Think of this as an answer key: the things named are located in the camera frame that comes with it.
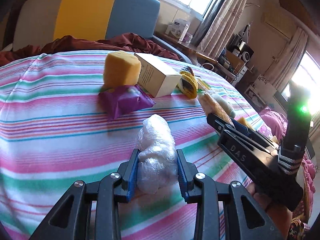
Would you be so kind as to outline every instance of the purple wrapper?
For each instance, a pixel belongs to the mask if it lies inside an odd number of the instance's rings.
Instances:
[[[99,93],[100,103],[108,113],[108,120],[134,111],[153,107],[152,101],[138,85],[125,85]]]

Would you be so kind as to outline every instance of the striped bedsheet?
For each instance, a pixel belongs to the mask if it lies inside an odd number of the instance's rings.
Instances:
[[[0,68],[0,220],[14,240],[28,239],[77,179],[102,179],[127,161],[142,121],[152,114],[169,123],[177,148],[200,172],[217,181],[249,183],[217,146],[197,99],[179,90],[156,105],[108,122],[98,104],[108,51],[42,54]],[[180,70],[183,62],[160,58]],[[213,72],[192,66],[254,128],[270,134],[248,102]],[[178,184],[155,195],[136,192],[119,206],[123,240],[192,239],[196,205],[186,204]],[[95,204],[92,217],[95,215]],[[221,238],[224,222],[220,222]]]

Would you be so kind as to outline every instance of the yellow knitted object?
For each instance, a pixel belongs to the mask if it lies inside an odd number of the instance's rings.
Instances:
[[[179,72],[182,75],[182,78],[178,83],[178,87],[184,95],[190,99],[194,99],[197,97],[198,82],[193,75],[192,69],[190,71],[187,71],[187,69],[183,68]]]

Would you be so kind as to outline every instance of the silver screw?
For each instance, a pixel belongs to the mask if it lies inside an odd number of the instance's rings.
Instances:
[[[117,179],[117,178],[120,177],[120,174],[117,173],[117,172],[113,172],[113,173],[110,174],[110,177],[111,177],[112,179]]]
[[[199,172],[199,173],[196,174],[196,178],[197,179],[204,179],[205,175],[203,173]]]
[[[77,180],[73,185],[75,187],[82,187],[83,186],[83,181],[82,180]]]
[[[239,181],[233,181],[233,182],[231,182],[231,186],[232,187],[240,187],[241,183]]]

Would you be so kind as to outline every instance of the maroon blanket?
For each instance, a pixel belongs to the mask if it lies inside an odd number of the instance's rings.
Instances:
[[[134,33],[125,33],[110,40],[98,41],[80,40],[68,35],[48,43],[42,49],[39,46],[28,45],[17,51],[3,51],[0,52],[0,66],[4,66],[17,59],[37,56],[42,53],[53,54],[75,50],[124,50],[148,53],[159,57],[179,60],[176,54],[163,49],[153,41],[145,40]]]

